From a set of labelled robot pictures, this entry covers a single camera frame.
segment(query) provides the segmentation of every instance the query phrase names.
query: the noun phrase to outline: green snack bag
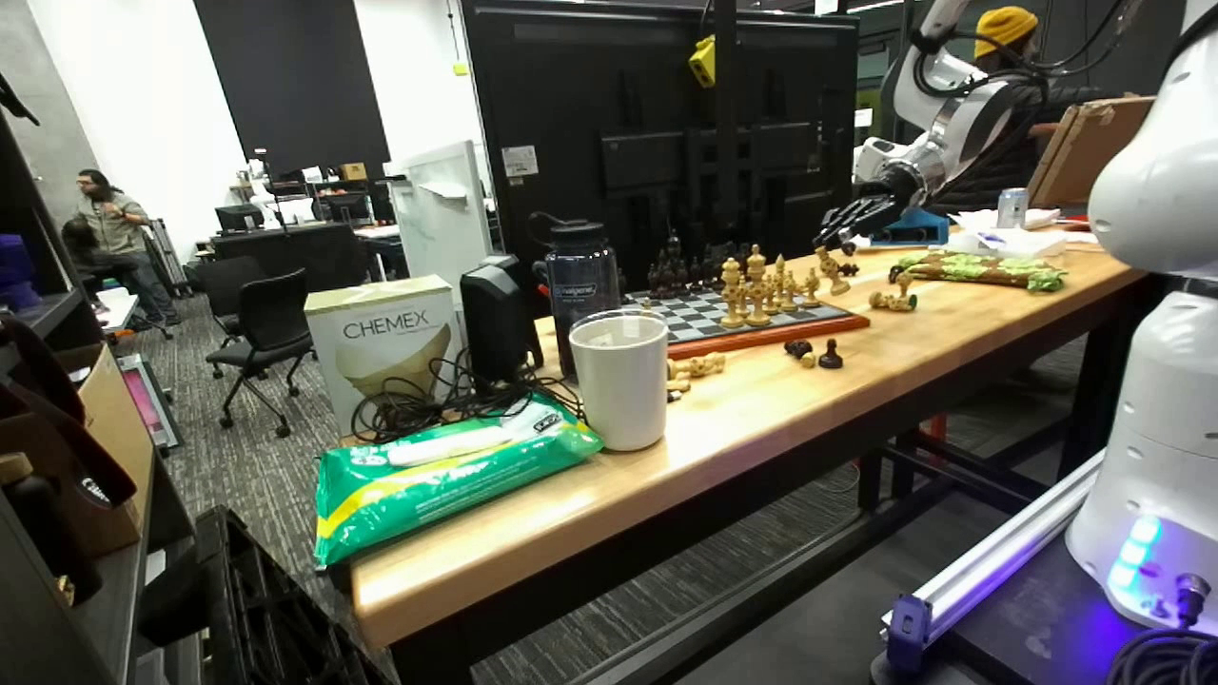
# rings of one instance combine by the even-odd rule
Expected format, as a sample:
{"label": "green snack bag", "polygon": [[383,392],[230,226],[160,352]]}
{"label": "green snack bag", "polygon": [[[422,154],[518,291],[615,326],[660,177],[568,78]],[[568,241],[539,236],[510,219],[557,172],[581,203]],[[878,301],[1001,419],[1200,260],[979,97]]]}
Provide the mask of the green snack bag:
{"label": "green snack bag", "polygon": [[431,427],[389,447],[328,449],[317,474],[312,561],[328,573],[597,452],[592,429],[544,392],[490,419]]}

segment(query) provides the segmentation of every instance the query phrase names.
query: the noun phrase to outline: wooden table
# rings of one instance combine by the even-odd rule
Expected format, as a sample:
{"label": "wooden table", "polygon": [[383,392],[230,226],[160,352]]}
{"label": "wooden table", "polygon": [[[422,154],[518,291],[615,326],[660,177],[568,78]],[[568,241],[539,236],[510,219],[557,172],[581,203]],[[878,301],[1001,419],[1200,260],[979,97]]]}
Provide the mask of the wooden table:
{"label": "wooden table", "polygon": [[1071,272],[1063,295],[926,282],[915,287],[921,297],[915,315],[866,314],[865,301],[883,291],[892,255],[859,260],[854,295],[833,301],[866,314],[872,326],[839,338],[841,372],[798,371],[780,345],[738,352],[724,376],[695,381],[669,406],[662,447],[597,456],[359,561],[351,593],[365,640],[375,646],[410,640],[979,357],[1071,325],[1139,282],[1087,244],[1054,260]]}

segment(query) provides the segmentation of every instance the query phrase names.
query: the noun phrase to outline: office chair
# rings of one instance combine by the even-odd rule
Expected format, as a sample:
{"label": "office chair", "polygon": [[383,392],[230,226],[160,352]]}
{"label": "office chair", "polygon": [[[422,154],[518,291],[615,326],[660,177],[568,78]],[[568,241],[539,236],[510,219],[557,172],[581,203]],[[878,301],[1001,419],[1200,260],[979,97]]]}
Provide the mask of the office chair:
{"label": "office chair", "polygon": [[222,326],[222,352],[233,345],[240,338],[240,291],[246,282],[257,282],[263,266],[246,255],[233,255],[233,260],[214,260],[214,276],[204,287],[204,304],[214,307],[214,321]]}
{"label": "office chair", "polygon": [[278,363],[294,363],[287,385],[288,385],[288,396],[299,396],[294,376],[297,376],[303,356],[312,356],[303,297],[307,297],[303,272],[257,277],[240,291],[240,304],[235,304],[240,342],[230,342],[204,357],[214,366],[240,371],[240,376],[233,381],[233,387],[226,396],[226,419],[222,419],[226,429],[233,427],[235,392],[250,387],[278,415],[274,436],[278,437],[288,436],[288,419],[250,381],[263,376]]}

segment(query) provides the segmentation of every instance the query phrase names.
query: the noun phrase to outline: chess set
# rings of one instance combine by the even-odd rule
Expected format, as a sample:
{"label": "chess set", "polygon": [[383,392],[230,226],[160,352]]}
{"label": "chess set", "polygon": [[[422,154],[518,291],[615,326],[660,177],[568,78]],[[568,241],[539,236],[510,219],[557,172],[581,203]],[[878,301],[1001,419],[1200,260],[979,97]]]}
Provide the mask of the chess set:
{"label": "chess set", "polygon": [[818,301],[821,282],[828,295],[844,295],[849,276],[854,263],[839,263],[828,252],[797,272],[786,260],[769,263],[754,244],[746,260],[728,255],[719,276],[700,266],[686,282],[652,282],[648,295],[628,297],[628,307],[669,325],[669,357],[700,357],[866,326],[865,315]]}

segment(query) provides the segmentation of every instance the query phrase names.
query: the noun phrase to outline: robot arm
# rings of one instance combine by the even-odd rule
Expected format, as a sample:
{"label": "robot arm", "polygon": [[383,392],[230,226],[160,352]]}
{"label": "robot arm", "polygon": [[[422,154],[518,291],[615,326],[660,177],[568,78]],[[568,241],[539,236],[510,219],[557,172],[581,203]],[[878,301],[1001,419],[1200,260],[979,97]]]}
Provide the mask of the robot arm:
{"label": "robot arm", "polygon": [[899,66],[894,115],[921,129],[894,144],[866,136],[854,160],[856,186],[888,186],[899,207],[926,207],[958,178],[1011,121],[1026,78],[984,78],[944,50],[972,0],[932,0]]}

